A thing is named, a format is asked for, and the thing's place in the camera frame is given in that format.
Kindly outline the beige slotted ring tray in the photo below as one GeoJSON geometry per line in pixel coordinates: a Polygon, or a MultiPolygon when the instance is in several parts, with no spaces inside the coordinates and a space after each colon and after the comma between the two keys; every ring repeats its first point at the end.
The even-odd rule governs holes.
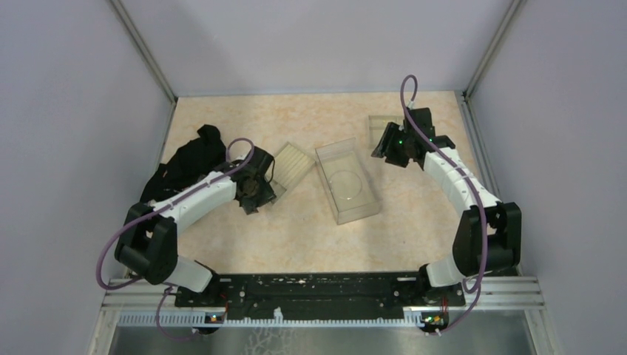
{"type": "Polygon", "coordinates": [[[274,162],[265,175],[276,195],[273,204],[294,190],[315,164],[311,154],[286,142],[274,155],[274,162]]]}

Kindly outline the clear plastic box cover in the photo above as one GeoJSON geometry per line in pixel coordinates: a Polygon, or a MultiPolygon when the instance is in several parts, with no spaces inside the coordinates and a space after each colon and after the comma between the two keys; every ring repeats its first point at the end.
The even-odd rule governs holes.
{"type": "Polygon", "coordinates": [[[355,138],[315,148],[317,169],[338,225],[378,214],[382,207],[358,155],[355,138]]]}

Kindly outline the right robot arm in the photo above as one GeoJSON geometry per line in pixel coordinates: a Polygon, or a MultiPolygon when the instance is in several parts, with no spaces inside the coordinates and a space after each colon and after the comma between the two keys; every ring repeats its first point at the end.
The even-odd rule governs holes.
{"type": "Polygon", "coordinates": [[[435,305],[445,295],[445,286],[519,264],[521,209],[481,185],[453,141],[435,133],[430,109],[412,109],[409,118],[388,121],[371,155],[403,168],[416,162],[441,187],[461,218],[451,253],[420,268],[416,294],[421,302],[435,305]]]}

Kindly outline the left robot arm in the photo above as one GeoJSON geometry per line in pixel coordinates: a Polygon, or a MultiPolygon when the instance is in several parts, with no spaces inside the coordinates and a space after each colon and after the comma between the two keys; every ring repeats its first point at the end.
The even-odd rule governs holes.
{"type": "Polygon", "coordinates": [[[236,201],[246,214],[254,214],[274,200],[274,163],[273,155],[254,147],[173,197],[152,206],[135,204],[117,235],[114,258],[152,285],[180,286],[202,305],[216,304],[222,295],[216,272],[179,255],[178,237],[224,204],[236,201]]]}

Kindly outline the beige compartment tray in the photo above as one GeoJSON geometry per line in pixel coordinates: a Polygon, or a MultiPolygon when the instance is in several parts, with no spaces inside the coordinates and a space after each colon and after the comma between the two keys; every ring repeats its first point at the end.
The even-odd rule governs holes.
{"type": "Polygon", "coordinates": [[[388,123],[402,125],[403,120],[404,118],[400,115],[369,115],[367,118],[368,147],[371,149],[376,147],[388,123]]]}

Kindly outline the black cloth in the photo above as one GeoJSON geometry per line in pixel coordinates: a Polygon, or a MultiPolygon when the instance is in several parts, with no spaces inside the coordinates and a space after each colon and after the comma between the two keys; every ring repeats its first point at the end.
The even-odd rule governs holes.
{"type": "Polygon", "coordinates": [[[158,165],[144,186],[141,203],[169,199],[226,161],[226,145],[217,127],[205,124],[197,134],[197,138],[179,147],[166,163],[158,165]]]}

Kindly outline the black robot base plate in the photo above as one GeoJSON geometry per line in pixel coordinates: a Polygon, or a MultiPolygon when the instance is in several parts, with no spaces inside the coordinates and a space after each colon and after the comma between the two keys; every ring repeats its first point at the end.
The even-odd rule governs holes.
{"type": "Polygon", "coordinates": [[[463,306],[461,285],[433,288],[419,271],[222,274],[207,290],[179,287],[179,308],[226,307],[227,320],[399,320],[405,307],[463,306]]]}

